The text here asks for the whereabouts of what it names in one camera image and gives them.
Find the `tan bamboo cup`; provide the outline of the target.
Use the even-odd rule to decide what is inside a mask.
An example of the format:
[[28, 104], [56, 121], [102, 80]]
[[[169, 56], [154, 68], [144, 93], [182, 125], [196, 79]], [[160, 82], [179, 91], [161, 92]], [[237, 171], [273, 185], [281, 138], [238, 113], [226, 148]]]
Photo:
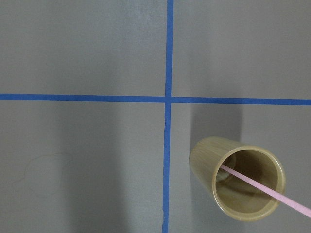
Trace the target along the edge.
[[231, 168], [284, 194], [286, 176], [270, 151], [222, 137], [200, 140], [191, 150], [190, 168], [221, 210], [239, 221], [257, 221], [270, 215], [279, 201], [221, 168]]

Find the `brown paper table cover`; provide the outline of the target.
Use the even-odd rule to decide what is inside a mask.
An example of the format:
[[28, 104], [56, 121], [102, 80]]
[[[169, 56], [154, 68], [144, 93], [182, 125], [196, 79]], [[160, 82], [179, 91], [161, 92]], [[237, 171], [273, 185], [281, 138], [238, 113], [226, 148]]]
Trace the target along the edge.
[[308, 0], [3, 0], [3, 233], [308, 233], [228, 217], [189, 153], [264, 147], [311, 204]]

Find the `pink chopstick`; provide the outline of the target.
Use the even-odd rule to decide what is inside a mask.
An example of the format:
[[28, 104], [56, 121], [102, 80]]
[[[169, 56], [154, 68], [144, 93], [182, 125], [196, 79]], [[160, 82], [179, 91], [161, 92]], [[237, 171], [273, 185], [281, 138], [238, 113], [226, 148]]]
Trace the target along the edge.
[[221, 165], [220, 168], [228, 173], [230, 173], [231, 175], [241, 179], [242, 181], [248, 183], [249, 185], [257, 188], [258, 190], [264, 192], [265, 194], [269, 195], [270, 197], [284, 203], [285, 205], [291, 207], [292, 209], [298, 211], [299, 213], [307, 216], [308, 218], [311, 217], [311, 210], [310, 208], [307, 208], [306, 206], [299, 204], [298, 202], [284, 196], [283, 194], [280, 194], [279, 192], [272, 190], [262, 184], [260, 184], [259, 182], [225, 166], [225, 165]]

